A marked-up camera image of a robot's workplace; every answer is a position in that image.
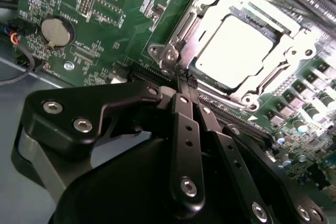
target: screw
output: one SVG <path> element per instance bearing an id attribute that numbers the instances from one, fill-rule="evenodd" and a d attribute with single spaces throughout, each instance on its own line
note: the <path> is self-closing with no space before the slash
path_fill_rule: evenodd
<path id="1" fill-rule="evenodd" d="M 197 195 L 197 187 L 189 178 L 183 178 L 181 180 L 181 189 L 186 196 L 195 197 Z"/>
<path id="2" fill-rule="evenodd" d="M 157 48 L 156 47 L 152 47 L 151 49 L 150 49 L 150 52 L 153 54 L 153 55 L 157 55 L 158 53 L 157 53 Z"/>
<path id="3" fill-rule="evenodd" d="M 75 129 L 82 133 L 88 133 L 92 130 L 92 124 L 84 118 L 76 119 L 73 124 Z"/>
<path id="4" fill-rule="evenodd" d="M 188 103 L 188 100 L 187 100 L 187 98 L 185 98 L 185 97 L 180 97 L 180 100 L 181 100 L 182 102 L 184 102 L 184 103 Z"/>
<path id="5" fill-rule="evenodd" d="M 315 209 L 310 208 L 310 211 L 319 221 L 322 221 L 322 217 L 320 216 L 320 214 Z"/>
<path id="6" fill-rule="evenodd" d="M 152 88 L 150 88 L 150 87 L 148 87 L 148 91 L 149 91 L 151 94 L 153 94 L 153 95 L 158 94 L 157 91 L 156 91 L 155 89 L 152 89 Z"/>
<path id="7" fill-rule="evenodd" d="M 43 104 L 43 109 L 49 114 L 59 114 L 63 111 L 63 106 L 58 102 L 48 101 Z"/>
<path id="8" fill-rule="evenodd" d="M 236 135 L 240 135 L 240 131 L 237 128 L 232 128 L 232 131 L 236 134 Z"/>
<path id="9" fill-rule="evenodd" d="M 207 113 L 208 115 L 211 114 L 211 110 L 210 110 L 209 108 L 207 108 L 207 107 L 204 107 L 204 108 L 203 108 L 203 111 L 204 111 L 205 113 Z"/>
<path id="10" fill-rule="evenodd" d="M 167 60 L 174 60 L 175 59 L 175 54 L 172 51 L 168 51 L 166 54 Z"/>
<path id="11" fill-rule="evenodd" d="M 298 205 L 297 209 L 298 209 L 298 212 L 299 212 L 300 216 L 303 219 L 305 219 L 306 221 L 310 221 L 310 216 L 309 216 L 308 212 L 303 209 L 303 207 L 301 207 L 300 205 Z"/>
<path id="12" fill-rule="evenodd" d="M 72 71 L 75 68 L 75 64 L 73 64 L 71 61 L 66 61 L 64 63 L 64 69 L 67 71 Z"/>
<path id="13" fill-rule="evenodd" d="M 265 223 L 267 221 L 267 214 L 258 203 L 253 202 L 252 211 L 262 223 Z"/>

